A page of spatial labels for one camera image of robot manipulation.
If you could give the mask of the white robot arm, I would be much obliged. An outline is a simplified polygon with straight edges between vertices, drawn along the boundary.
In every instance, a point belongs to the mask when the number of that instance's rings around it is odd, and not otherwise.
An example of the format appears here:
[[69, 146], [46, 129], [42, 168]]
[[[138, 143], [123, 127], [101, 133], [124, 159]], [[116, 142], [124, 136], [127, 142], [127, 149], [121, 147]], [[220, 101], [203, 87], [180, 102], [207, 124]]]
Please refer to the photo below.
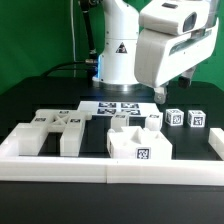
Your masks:
[[[214, 51], [221, 0], [151, 0], [138, 11], [123, 0], [79, 0], [90, 57], [97, 64], [97, 87], [128, 91], [140, 84], [154, 90], [154, 101], [166, 101], [167, 85], [178, 79], [191, 84], [196, 66]], [[102, 6], [105, 45], [94, 46], [89, 11]]]

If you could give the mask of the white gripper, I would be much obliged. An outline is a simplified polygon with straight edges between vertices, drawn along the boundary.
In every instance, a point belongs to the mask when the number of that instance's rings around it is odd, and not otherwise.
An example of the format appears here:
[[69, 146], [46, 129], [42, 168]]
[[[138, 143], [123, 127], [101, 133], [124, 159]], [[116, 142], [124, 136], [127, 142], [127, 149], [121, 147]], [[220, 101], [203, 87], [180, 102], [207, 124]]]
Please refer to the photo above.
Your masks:
[[214, 51], [219, 20], [211, 27], [206, 17], [140, 17], [143, 27], [136, 46], [134, 74], [138, 82], [154, 89], [154, 101], [164, 104], [174, 77], [181, 88], [191, 85], [196, 66]]

